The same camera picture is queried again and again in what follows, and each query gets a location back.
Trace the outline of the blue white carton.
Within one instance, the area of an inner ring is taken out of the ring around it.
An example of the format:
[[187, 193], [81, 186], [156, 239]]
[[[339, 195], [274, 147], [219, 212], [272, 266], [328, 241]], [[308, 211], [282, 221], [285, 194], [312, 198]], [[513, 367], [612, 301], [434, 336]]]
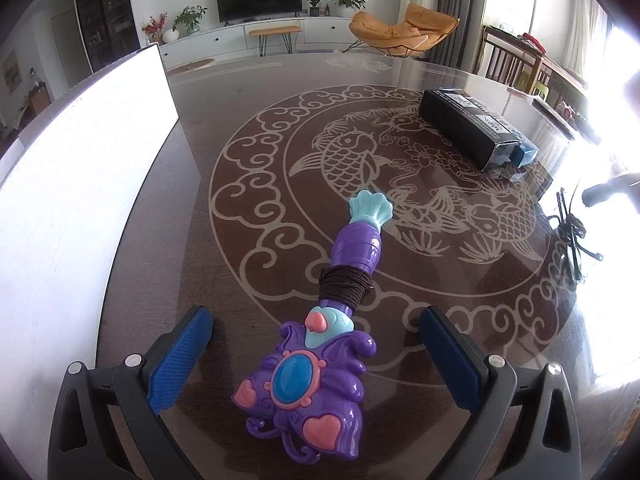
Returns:
[[498, 158], [498, 165], [512, 165], [516, 168], [529, 166], [535, 161], [538, 153], [538, 146], [529, 140], [527, 136], [521, 136], [520, 140], [518, 140], [518, 146], [514, 146], [509, 154]]

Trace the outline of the black printed box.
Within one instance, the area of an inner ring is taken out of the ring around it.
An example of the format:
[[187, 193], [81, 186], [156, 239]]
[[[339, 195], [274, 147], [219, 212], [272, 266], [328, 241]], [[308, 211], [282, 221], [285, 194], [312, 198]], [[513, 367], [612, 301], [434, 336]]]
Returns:
[[501, 115], [462, 89], [424, 90], [418, 111], [480, 171], [510, 162], [525, 140]]

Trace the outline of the wooden dining chair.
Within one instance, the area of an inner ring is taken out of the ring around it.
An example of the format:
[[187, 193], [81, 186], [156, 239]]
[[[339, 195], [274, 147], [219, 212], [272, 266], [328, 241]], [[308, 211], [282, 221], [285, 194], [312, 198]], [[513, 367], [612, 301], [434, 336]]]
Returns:
[[552, 78], [546, 57], [533, 44], [490, 25], [483, 26], [475, 73], [528, 94], [548, 87]]

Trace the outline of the white storage box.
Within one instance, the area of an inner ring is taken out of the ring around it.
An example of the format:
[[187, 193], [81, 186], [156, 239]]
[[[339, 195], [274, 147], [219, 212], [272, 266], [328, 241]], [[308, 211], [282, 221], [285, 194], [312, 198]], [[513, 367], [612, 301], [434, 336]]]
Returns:
[[96, 360], [122, 232], [177, 119], [149, 46], [50, 105], [1, 170], [1, 434], [32, 478], [66, 367]]

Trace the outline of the orange lounge chair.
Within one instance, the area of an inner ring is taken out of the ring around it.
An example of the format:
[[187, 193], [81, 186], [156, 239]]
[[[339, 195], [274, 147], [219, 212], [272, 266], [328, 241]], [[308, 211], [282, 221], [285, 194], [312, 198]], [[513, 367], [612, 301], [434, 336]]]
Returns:
[[401, 23], [389, 25], [360, 11], [350, 21], [349, 30], [360, 44], [385, 55], [408, 58], [436, 47], [459, 23], [458, 18], [410, 3]]

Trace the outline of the wooden bench stool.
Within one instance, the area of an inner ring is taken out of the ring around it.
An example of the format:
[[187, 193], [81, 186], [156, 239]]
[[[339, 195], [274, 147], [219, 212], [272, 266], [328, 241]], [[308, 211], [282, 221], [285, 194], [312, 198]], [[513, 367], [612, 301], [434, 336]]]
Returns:
[[250, 38], [256, 38], [258, 40], [259, 56], [263, 58], [267, 55], [268, 40], [274, 36], [280, 36], [286, 52], [292, 54], [294, 52], [293, 36], [299, 34], [301, 31], [302, 28], [299, 25], [286, 25], [253, 29], [248, 34]]

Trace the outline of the white tv cabinet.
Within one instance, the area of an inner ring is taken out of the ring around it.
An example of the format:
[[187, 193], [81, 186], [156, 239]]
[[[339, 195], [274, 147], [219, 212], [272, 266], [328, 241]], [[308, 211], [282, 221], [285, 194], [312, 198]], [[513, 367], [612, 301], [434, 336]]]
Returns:
[[[203, 60], [226, 62], [235, 58], [259, 56], [258, 40], [248, 34], [253, 29], [299, 25], [302, 31], [293, 36], [294, 52], [344, 51], [356, 41], [349, 30], [349, 18], [280, 18], [244, 24], [224, 25], [196, 32], [160, 47], [166, 70]], [[267, 55], [285, 54], [280, 36], [268, 40]]]

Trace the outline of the red flower vase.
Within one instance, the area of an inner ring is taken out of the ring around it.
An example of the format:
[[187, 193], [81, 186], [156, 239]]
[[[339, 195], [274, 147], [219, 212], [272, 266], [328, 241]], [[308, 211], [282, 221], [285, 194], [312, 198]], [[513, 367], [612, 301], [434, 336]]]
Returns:
[[166, 12], [161, 13], [157, 18], [151, 16], [149, 21], [142, 25], [141, 30], [149, 44], [155, 42], [161, 46], [179, 39], [178, 29], [167, 25]]

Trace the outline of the potted green plant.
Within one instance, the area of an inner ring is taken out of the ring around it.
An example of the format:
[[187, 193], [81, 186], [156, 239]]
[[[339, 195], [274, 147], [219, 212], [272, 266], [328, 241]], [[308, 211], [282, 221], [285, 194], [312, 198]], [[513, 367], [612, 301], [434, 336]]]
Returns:
[[201, 30], [201, 20], [206, 12], [206, 6], [185, 6], [174, 19], [172, 29], [182, 28], [188, 35], [195, 34]]

